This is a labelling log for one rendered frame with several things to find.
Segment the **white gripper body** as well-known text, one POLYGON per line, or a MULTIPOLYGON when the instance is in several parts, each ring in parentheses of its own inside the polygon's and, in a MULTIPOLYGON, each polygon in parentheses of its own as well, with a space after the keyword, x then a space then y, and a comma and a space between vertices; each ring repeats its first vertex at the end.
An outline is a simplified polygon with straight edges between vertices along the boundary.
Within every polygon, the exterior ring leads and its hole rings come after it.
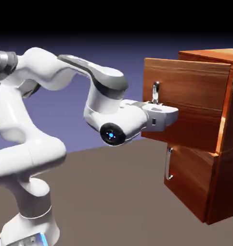
POLYGON ((151 103, 147 106, 147 128, 167 128, 178 119, 179 110, 177 108, 151 103))

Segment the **wooden cabinet door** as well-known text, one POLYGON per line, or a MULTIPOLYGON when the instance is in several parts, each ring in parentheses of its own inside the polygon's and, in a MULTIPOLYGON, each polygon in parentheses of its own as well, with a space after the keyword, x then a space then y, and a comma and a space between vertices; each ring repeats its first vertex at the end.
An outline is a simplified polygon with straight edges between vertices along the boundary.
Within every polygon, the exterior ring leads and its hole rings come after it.
POLYGON ((182 146, 168 147, 173 148, 169 166, 173 177, 171 180, 164 177, 164 184, 201 222, 205 222, 219 155, 182 146))
POLYGON ((142 136, 215 153, 230 68, 225 63, 146 58, 143 100, 151 100, 158 81, 158 101, 178 108, 179 117, 165 131, 142 136))

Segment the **brown wooden cabinet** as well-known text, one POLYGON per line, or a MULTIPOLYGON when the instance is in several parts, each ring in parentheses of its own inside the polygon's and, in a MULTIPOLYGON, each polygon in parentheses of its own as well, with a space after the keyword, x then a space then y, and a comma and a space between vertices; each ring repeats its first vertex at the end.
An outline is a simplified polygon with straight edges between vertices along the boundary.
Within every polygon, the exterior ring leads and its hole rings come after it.
POLYGON ((213 224, 233 216, 233 49, 179 51, 179 59, 231 65, 216 149, 219 158, 205 221, 213 224))

